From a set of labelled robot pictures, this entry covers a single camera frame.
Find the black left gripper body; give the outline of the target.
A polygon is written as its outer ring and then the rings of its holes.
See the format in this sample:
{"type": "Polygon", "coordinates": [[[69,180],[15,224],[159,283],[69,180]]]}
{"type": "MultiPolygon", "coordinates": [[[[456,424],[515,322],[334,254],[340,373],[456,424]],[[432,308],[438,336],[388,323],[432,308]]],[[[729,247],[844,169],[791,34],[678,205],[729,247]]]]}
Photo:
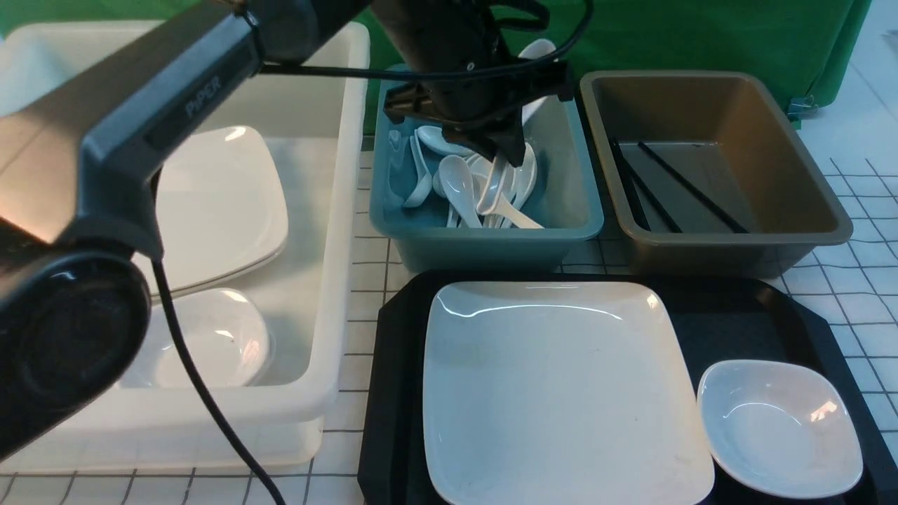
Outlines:
{"type": "Polygon", "coordinates": [[[452,140],[511,141],[522,135],[523,107],[567,95],[573,72],[561,56],[526,60],[503,31],[543,32],[551,14],[539,1],[375,1],[373,17],[408,69],[395,74],[382,109],[395,124],[442,125],[452,140]]]}

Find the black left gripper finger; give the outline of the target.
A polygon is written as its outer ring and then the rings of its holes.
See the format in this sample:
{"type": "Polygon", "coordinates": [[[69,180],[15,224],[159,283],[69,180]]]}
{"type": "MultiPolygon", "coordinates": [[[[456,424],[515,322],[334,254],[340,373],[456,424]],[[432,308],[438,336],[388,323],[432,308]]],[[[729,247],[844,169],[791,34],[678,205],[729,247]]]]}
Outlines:
{"type": "Polygon", "coordinates": [[[472,150],[494,162],[501,156],[513,167],[523,165],[526,153],[522,119],[503,119],[471,132],[472,150]]]}

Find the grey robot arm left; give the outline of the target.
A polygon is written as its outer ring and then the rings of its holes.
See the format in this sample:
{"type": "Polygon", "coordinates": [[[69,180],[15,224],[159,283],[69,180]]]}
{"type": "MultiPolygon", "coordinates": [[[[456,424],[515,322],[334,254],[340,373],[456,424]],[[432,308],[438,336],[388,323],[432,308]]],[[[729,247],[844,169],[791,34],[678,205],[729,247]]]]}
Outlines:
{"type": "Polygon", "coordinates": [[[90,405],[144,342],[147,256],[177,352],[222,435],[262,470],[189,357],[164,275],[155,194],[164,161],[256,74],[400,82],[384,110],[438,123],[487,158],[525,159],[522,108],[570,99],[565,54],[514,57],[503,29],[541,32],[537,1],[202,1],[2,118],[2,457],[90,405]]]}

